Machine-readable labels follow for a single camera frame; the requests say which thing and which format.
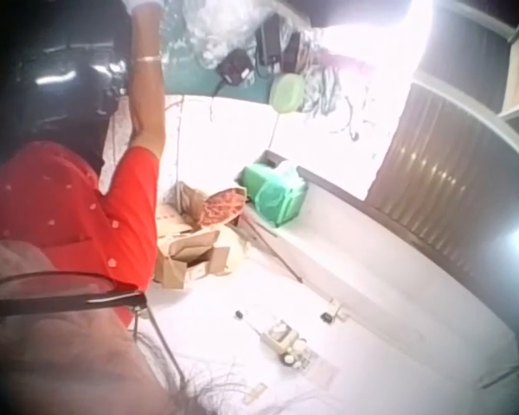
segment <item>cardboard box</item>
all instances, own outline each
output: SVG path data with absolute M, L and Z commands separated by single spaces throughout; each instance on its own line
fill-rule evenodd
M 225 259 L 225 269 L 215 275 L 228 275 L 236 270 L 244 259 L 248 249 L 248 243 L 243 240 L 231 226 L 218 227 L 219 237 L 215 242 L 217 249 L 225 248 L 227 258 Z
M 223 273 L 229 247 L 215 246 L 218 237 L 219 230 L 206 230 L 159 241 L 154 280 L 180 290 L 190 281 Z
M 174 238 L 192 233 L 192 226 L 170 205 L 156 206 L 157 237 Z

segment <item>green plastic container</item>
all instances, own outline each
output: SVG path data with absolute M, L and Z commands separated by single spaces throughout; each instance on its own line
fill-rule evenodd
M 264 183 L 274 176 L 273 168 L 263 163 L 254 163 L 245 167 L 242 185 L 246 188 L 248 197 L 254 200 Z
M 291 164 L 283 162 L 275 169 L 254 164 L 248 173 L 245 171 L 243 182 L 256 211 L 273 227 L 280 227 L 299 215 L 307 183 Z
M 285 73 L 272 83 L 269 104 L 279 114 L 295 112 L 304 102 L 305 79 L 297 73 Z

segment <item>open cardboard box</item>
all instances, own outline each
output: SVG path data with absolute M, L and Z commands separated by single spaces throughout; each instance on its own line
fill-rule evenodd
M 223 274 L 229 246 L 216 246 L 220 231 L 195 232 L 173 207 L 157 207 L 157 260 L 154 280 L 164 288 L 182 289 L 189 281 Z

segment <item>woman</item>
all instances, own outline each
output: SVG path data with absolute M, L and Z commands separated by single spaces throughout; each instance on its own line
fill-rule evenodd
M 151 280 L 165 144 L 163 1 L 125 0 L 125 5 L 132 19 L 129 149 L 105 195 L 97 190 L 89 162 L 58 143 L 28 144 L 0 168 L 0 280 L 35 271 L 80 271 L 140 290 Z M 0 298 L 92 289 L 70 278 L 58 273 L 48 276 L 49 284 L 5 284 Z M 16 413 L 213 413 L 184 390 L 164 389 L 128 335 L 130 321 L 127 308 L 1 320 L 0 392 Z

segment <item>hand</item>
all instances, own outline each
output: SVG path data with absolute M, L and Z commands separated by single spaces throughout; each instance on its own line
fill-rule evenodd
M 123 0 L 123 4 L 127 8 L 127 13 L 132 15 L 132 12 L 143 4 L 157 4 L 163 8 L 163 0 Z

